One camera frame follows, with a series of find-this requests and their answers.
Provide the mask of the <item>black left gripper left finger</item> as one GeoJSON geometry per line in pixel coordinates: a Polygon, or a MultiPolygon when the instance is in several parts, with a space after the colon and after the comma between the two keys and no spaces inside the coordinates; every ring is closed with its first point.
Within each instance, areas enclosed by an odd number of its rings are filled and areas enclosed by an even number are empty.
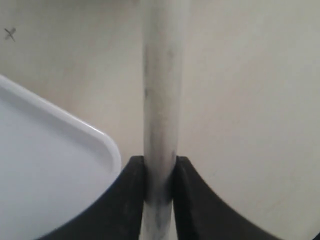
{"type": "Polygon", "coordinates": [[[137,240],[145,196],[145,165],[132,156],[116,181],[79,216],[44,240],[137,240]]]}

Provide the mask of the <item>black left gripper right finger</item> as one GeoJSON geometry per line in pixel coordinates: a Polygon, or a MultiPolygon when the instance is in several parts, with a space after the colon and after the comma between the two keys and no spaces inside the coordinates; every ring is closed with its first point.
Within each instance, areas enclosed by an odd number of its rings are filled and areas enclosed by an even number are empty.
{"type": "Polygon", "coordinates": [[[276,239],[227,205],[185,156],[176,159],[172,197],[179,240],[276,239]]]}

